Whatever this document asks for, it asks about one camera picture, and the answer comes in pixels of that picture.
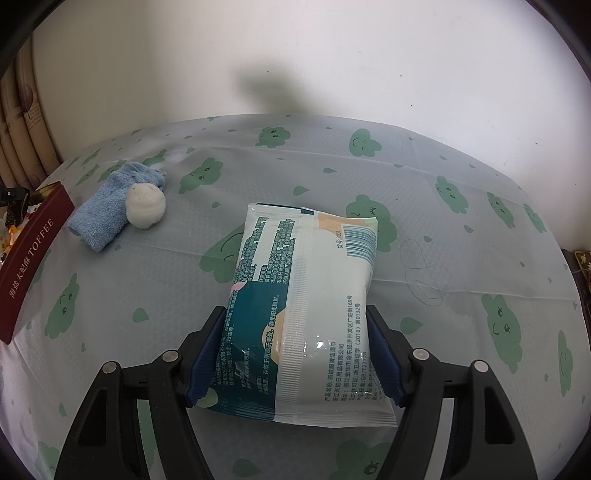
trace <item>blue washcloth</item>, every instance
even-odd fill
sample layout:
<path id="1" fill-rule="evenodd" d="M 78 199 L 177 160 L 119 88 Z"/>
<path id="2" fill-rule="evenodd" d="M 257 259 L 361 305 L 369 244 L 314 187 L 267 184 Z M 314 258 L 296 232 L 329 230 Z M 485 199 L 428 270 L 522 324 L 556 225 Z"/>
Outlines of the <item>blue washcloth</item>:
<path id="1" fill-rule="evenodd" d="M 72 215 L 68 221 L 72 233 L 95 252 L 103 250 L 128 222 L 125 197 L 134 183 L 151 183 L 162 189 L 164 175 L 138 162 L 123 165 Z"/>

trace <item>green cartoon cloud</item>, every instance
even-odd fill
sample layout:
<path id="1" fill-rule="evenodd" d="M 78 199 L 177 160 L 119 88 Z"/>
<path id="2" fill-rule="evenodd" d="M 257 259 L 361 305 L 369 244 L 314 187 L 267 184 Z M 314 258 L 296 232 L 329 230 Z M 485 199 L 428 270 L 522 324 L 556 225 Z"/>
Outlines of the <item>green cartoon cloud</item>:
<path id="1" fill-rule="evenodd" d="M 566 346 L 566 337 L 561 330 L 558 332 L 558 374 L 562 396 L 570 390 L 570 374 L 573 372 L 573 353 Z"/>
<path id="2" fill-rule="evenodd" d="M 56 339 L 60 333 L 64 333 L 74 319 L 74 306 L 80 291 L 80 285 L 76 283 L 77 275 L 74 273 L 70 279 L 70 283 L 61 292 L 56 304 L 51 309 L 47 317 L 47 325 L 45 326 L 45 336 Z"/>
<path id="3" fill-rule="evenodd" d="M 486 194 L 488 195 L 488 203 L 491 204 L 492 209 L 499 218 L 503 220 L 509 228 L 515 228 L 515 218 L 503 201 L 491 192 L 486 192 Z"/>
<path id="4" fill-rule="evenodd" d="M 98 181 L 105 181 L 109 175 L 111 175 L 114 171 L 119 170 L 124 164 L 125 160 L 117 160 L 115 165 L 111 165 L 102 173 Z"/>
<path id="5" fill-rule="evenodd" d="M 37 271 L 35 272 L 35 275 L 33 276 L 33 279 L 31 280 L 31 284 L 29 285 L 29 290 L 31 290 L 31 287 L 37 283 L 39 280 L 41 280 L 41 274 L 43 273 L 43 268 L 45 268 L 45 261 L 47 260 L 47 257 L 49 257 L 49 254 L 51 253 L 51 248 L 49 250 L 47 250 L 47 253 L 45 254 L 45 256 L 43 256 L 43 259 L 41 260 L 41 263 L 39 264 L 39 268 L 37 268 Z"/>
<path id="6" fill-rule="evenodd" d="M 378 476 L 380 468 L 390 449 L 389 443 L 378 443 L 368 448 L 360 440 L 347 440 L 336 450 L 337 471 L 329 476 L 329 480 L 373 480 Z"/>
<path id="7" fill-rule="evenodd" d="M 503 295 L 494 298 L 490 295 L 483 295 L 482 306 L 488 317 L 488 329 L 491 332 L 492 341 L 495 344 L 496 353 L 503 362 L 509 366 L 512 374 L 517 372 L 517 364 L 521 362 L 523 351 L 521 350 L 521 328 L 519 321 Z"/>
<path id="8" fill-rule="evenodd" d="M 154 455 L 156 453 L 156 435 L 154 434 L 154 425 L 152 425 L 152 415 L 150 414 L 150 403 L 146 400 L 138 402 L 139 429 L 146 456 L 148 469 L 154 464 Z"/>
<path id="9" fill-rule="evenodd" d="M 146 165 L 146 167 L 151 167 L 152 165 L 155 165 L 157 163 L 160 163 L 160 162 L 166 160 L 166 158 L 164 158 L 165 153 L 166 153 L 166 149 L 160 150 L 156 155 L 154 155 L 153 157 L 146 158 L 142 163 L 144 165 Z"/>
<path id="10" fill-rule="evenodd" d="M 445 177 L 439 175 L 435 188 L 441 199 L 452 209 L 452 212 L 466 213 L 468 201 L 453 183 L 449 183 Z"/>
<path id="11" fill-rule="evenodd" d="M 92 174 L 94 172 L 96 172 L 96 170 L 98 170 L 98 168 L 99 168 L 99 164 L 96 164 L 89 171 L 87 171 L 84 175 L 82 175 L 82 177 L 80 178 L 80 180 L 78 180 L 78 183 L 76 183 L 76 185 L 80 185 L 80 183 L 84 183 L 86 180 L 88 180 L 90 177 L 92 177 Z"/>
<path id="12" fill-rule="evenodd" d="M 41 475 L 41 478 L 53 478 L 56 474 L 57 461 L 60 459 L 60 451 L 57 448 L 50 447 L 44 442 L 37 444 L 37 460 L 35 468 Z"/>
<path id="13" fill-rule="evenodd" d="M 380 150 L 382 150 L 382 145 L 371 139 L 369 130 L 360 128 L 351 135 L 349 151 L 355 157 L 373 157 Z"/>
<path id="14" fill-rule="evenodd" d="M 223 163 L 216 161 L 215 158 L 206 158 L 203 164 L 195 168 L 191 173 L 187 173 L 181 179 L 179 193 L 190 192 L 200 185 L 211 185 L 216 183 L 222 174 Z"/>
<path id="15" fill-rule="evenodd" d="M 199 268 L 205 272 L 213 271 L 218 283 L 227 283 L 234 278 L 234 269 L 240 253 L 240 243 L 244 235 L 244 224 L 222 238 L 201 257 Z"/>
<path id="16" fill-rule="evenodd" d="M 100 148 L 98 150 L 96 150 L 95 152 L 91 153 L 90 155 L 88 155 L 88 157 L 86 157 L 84 159 L 84 161 L 81 163 L 81 165 L 86 165 L 90 160 L 94 160 L 98 156 L 99 152 L 100 152 Z"/>
<path id="17" fill-rule="evenodd" d="M 259 134 L 259 141 L 255 147 L 265 145 L 267 148 L 275 148 L 285 145 L 285 141 L 289 140 L 291 133 L 283 127 L 265 127 Z"/>
<path id="18" fill-rule="evenodd" d="M 389 210 L 379 202 L 374 202 L 367 195 L 357 195 L 355 201 L 347 205 L 348 218 L 369 218 L 378 219 L 378 250 L 389 252 L 390 244 L 396 240 L 398 231 L 390 221 Z"/>
<path id="19" fill-rule="evenodd" d="M 76 162 L 77 162 L 79 159 L 80 159 L 80 157 L 73 158 L 73 159 L 71 160 L 71 162 L 70 162 L 70 163 L 68 163 L 68 165 L 66 166 L 66 170 L 67 170 L 68 168 L 70 168 L 70 167 L 71 167 L 71 166 L 72 166 L 74 163 L 76 163 Z"/>
<path id="20" fill-rule="evenodd" d="M 530 217 L 531 223 L 534 224 L 535 229 L 537 231 L 539 231 L 540 233 L 545 232 L 546 227 L 544 226 L 544 222 L 542 221 L 540 216 L 537 213 L 535 213 L 531 209 L 531 207 L 529 205 L 527 205 L 526 203 L 523 204 L 523 207 L 525 208 L 525 212 L 527 213 L 527 216 Z"/>

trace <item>plastic package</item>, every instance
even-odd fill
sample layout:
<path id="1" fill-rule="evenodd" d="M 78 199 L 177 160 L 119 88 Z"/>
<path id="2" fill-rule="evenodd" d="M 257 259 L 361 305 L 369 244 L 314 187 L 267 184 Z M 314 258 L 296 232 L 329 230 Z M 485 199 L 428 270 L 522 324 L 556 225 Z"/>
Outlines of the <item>plastic package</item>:
<path id="1" fill-rule="evenodd" d="M 207 397 L 253 419 L 395 425 L 369 359 L 378 221 L 251 204 Z"/>

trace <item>white plush toy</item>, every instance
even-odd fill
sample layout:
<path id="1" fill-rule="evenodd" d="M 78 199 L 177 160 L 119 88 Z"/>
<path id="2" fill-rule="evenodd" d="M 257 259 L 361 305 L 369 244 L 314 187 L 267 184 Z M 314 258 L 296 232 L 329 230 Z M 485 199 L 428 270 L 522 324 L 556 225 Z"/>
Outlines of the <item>white plush toy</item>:
<path id="1" fill-rule="evenodd" d="M 125 210 L 131 225 L 150 228 L 160 221 L 166 209 L 164 193 L 151 183 L 134 183 L 127 191 Z"/>

